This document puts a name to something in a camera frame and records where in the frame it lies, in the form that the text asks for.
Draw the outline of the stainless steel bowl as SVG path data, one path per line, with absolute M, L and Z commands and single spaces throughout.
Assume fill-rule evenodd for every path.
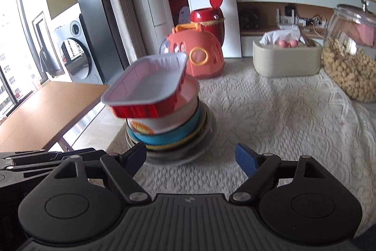
M 205 139 L 208 133 L 213 131 L 211 126 L 212 116 L 210 110 L 207 108 L 206 104 L 203 104 L 205 107 L 205 114 L 207 114 L 207 122 L 192 140 L 187 143 L 173 148 L 171 150 L 148 150 L 147 149 L 147 158 L 146 163 L 151 165 L 173 165 L 173 164 L 185 164 L 190 160 L 194 159 L 194 151 L 196 147 Z

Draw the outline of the blue enamel bowl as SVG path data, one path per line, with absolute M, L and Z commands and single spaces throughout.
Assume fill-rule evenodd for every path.
M 178 142 L 185 137 L 189 136 L 200 124 L 202 119 L 205 118 L 205 107 L 202 103 L 199 104 L 197 110 L 193 114 L 193 116 L 183 125 L 180 127 L 165 132 L 163 134 L 156 134 L 156 135 L 143 135 L 138 132 L 134 132 L 131 130 L 130 126 L 127 127 L 127 132 L 134 140 L 142 141 L 148 145 L 152 146 L 162 146 L 168 145 L 171 143 Z

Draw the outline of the white bowl yellow rim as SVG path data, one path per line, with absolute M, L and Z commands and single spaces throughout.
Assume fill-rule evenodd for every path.
M 154 151 L 171 150 L 173 148 L 179 147 L 179 146 L 187 143 L 188 141 L 192 140 L 196 135 L 199 134 L 199 132 L 202 130 L 202 128 L 204 127 L 204 125 L 207 122 L 207 117 L 208 117 L 207 114 L 205 114 L 205 116 L 202 119 L 200 119 L 200 122 L 199 122 L 198 126 L 196 127 L 196 129 L 193 132 L 191 132 L 191 134 L 184 137 L 183 139 L 176 141 L 174 143 L 167 144 L 167 145 L 148 145 L 148 144 L 146 144 L 146 148 L 148 150 L 154 150 Z

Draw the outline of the red white rectangular tray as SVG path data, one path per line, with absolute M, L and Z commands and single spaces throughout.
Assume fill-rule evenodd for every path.
M 187 55 L 166 53 L 132 63 L 101 96 L 122 119 L 159 118 L 173 112 L 186 75 Z

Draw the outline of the floral white plate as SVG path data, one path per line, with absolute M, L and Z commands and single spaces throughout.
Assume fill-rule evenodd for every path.
M 172 149 L 147 150 L 146 165 L 181 166 L 190 163 L 203 155 L 210 146 L 216 132 L 217 122 L 210 108 L 200 102 L 204 114 L 200 116 L 200 124 L 191 139 Z

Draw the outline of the wooden table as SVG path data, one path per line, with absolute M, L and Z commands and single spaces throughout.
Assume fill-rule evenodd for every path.
M 1 124 L 1 151 L 48 150 L 100 100 L 107 85 L 47 82 Z

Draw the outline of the cream tissue box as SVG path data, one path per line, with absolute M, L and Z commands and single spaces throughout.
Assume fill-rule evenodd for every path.
M 282 48 L 280 40 L 297 40 L 295 48 Z M 322 46 L 307 38 L 297 25 L 269 31 L 253 42 L 253 63 L 261 76 L 269 78 L 316 75 L 321 67 Z

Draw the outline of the coral toy carrier case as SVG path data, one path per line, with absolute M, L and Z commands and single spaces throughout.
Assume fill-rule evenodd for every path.
M 160 45 L 160 54 L 177 52 L 187 55 L 187 74 L 197 79 L 213 78 L 225 65 L 219 40 L 198 23 L 178 24 Z

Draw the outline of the pink ball ornament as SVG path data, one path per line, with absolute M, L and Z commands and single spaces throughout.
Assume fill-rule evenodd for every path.
M 278 45 L 282 48 L 295 48 L 299 44 L 299 41 L 297 40 L 292 40 L 292 41 L 285 41 L 285 40 L 280 40 L 278 42 Z

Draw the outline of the glass jar of peanuts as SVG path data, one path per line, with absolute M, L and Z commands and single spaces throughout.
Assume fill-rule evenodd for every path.
M 339 4 L 322 47 L 324 71 L 353 100 L 375 102 L 375 13 Z

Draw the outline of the black floor speaker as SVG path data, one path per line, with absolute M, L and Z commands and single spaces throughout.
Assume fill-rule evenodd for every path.
M 113 84 L 129 66 L 110 0 L 78 0 L 80 21 L 99 74 Z

